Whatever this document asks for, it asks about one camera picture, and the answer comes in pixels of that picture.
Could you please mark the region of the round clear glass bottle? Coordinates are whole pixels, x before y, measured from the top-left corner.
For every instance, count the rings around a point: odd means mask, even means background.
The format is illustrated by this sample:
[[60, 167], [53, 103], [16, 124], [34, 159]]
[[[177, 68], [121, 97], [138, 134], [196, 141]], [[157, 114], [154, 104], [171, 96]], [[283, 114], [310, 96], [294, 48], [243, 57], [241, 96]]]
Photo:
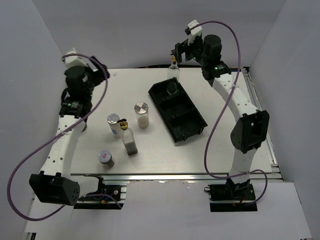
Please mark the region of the round clear glass bottle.
[[[171, 58], [171, 65], [167, 69], [167, 79], [176, 78], [179, 81], [180, 78], [180, 69], [177, 64], [177, 60], [174, 56]], [[175, 81], [171, 81], [167, 85], [167, 92], [169, 95], [173, 95], [178, 91], [177, 83]]]

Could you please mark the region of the blue white shaker silver lid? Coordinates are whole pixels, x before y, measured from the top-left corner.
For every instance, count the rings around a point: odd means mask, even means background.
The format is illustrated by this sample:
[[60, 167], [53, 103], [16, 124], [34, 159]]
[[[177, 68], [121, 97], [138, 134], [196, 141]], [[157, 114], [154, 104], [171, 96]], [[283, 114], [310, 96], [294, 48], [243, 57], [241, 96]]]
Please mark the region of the blue white shaker silver lid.
[[107, 123], [111, 129], [113, 135], [117, 138], [120, 138], [120, 127], [118, 121], [120, 117], [116, 113], [111, 113], [107, 116]]

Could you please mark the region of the clear jar silver lid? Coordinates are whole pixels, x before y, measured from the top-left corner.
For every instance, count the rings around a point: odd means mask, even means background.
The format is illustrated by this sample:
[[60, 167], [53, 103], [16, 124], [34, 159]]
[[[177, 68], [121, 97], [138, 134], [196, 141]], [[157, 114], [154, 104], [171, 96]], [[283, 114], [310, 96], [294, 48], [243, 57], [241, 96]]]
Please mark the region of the clear jar silver lid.
[[146, 129], [150, 125], [149, 106], [145, 102], [138, 102], [134, 106], [138, 127]]

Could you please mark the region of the square glass bottle dark contents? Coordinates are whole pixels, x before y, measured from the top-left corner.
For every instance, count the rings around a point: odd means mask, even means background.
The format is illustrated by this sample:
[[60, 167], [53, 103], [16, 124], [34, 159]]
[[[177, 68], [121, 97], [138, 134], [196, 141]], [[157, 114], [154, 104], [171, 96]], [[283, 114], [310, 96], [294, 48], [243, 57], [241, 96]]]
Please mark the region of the square glass bottle dark contents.
[[138, 153], [138, 148], [134, 139], [134, 133], [129, 127], [129, 124], [125, 118], [118, 121], [120, 128], [120, 137], [124, 144], [126, 153], [129, 156], [135, 155]]

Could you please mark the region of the dark spice jar red label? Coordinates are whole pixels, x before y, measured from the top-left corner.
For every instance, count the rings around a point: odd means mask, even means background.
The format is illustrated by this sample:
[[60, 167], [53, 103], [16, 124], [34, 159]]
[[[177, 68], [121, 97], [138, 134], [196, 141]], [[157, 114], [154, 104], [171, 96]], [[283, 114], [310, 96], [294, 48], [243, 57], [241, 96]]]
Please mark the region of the dark spice jar red label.
[[115, 160], [109, 150], [102, 150], [99, 152], [97, 159], [107, 169], [110, 169], [115, 165]]

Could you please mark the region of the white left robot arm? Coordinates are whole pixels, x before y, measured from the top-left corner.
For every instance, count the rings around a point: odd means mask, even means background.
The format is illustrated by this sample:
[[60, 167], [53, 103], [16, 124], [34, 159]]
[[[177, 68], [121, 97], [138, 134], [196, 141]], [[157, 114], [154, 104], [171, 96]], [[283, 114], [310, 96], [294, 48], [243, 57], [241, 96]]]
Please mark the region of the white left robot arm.
[[32, 174], [29, 184], [42, 203], [74, 206], [78, 199], [90, 194], [99, 200], [106, 187], [96, 176], [72, 178], [71, 165], [81, 133], [87, 128], [94, 88], [110, 77], [107, 67], [91, 56], [94, 71], [74, 51], [64, 59], [66, 89], [61, 95], [58, 138], [54, 140], [47, 160], [38, 174]]

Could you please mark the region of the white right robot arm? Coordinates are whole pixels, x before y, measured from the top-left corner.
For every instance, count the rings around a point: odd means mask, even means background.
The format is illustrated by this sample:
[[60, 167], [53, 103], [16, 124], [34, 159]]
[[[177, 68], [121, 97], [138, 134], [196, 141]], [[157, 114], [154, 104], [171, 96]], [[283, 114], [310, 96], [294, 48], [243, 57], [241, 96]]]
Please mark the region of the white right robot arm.
[[267, 138], [270, 115], [260, 111], [237, 87], [230, 68], [221, 59], [221, 39], [213, 34], [196, 36], [176, 43], [171, 51], [178, 63], [195, 60], [201, 65], [202, 76], [219, 93], [235, 119], [230, 133], [234, 146], [232, 167], [226, 180], [226, 195], [236, 200], [250, 184], [249, 172], [253, 158]]

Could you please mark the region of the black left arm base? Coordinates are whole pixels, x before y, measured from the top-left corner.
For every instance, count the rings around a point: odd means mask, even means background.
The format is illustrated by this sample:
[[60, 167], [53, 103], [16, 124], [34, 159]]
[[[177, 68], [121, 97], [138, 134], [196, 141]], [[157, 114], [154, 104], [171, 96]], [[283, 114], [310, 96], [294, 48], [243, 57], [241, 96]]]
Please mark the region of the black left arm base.
[[109, 184], [102, 176], [74, 176], [80, 186], [80, 194], [75, 210], [121, 210], [125, 202], [124, 186]]

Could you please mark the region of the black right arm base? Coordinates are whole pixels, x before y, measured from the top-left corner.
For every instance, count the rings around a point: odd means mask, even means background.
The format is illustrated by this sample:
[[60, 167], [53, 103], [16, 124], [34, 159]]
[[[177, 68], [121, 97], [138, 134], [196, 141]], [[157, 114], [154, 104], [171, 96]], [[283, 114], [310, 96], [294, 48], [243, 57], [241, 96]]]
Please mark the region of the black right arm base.
[[225, 184], [210, 184], [204, 187], [209, 194], [209, 205], [212, 213], [257, 212], [256, 195], [250, 180], [233, 183], [232, 179]]

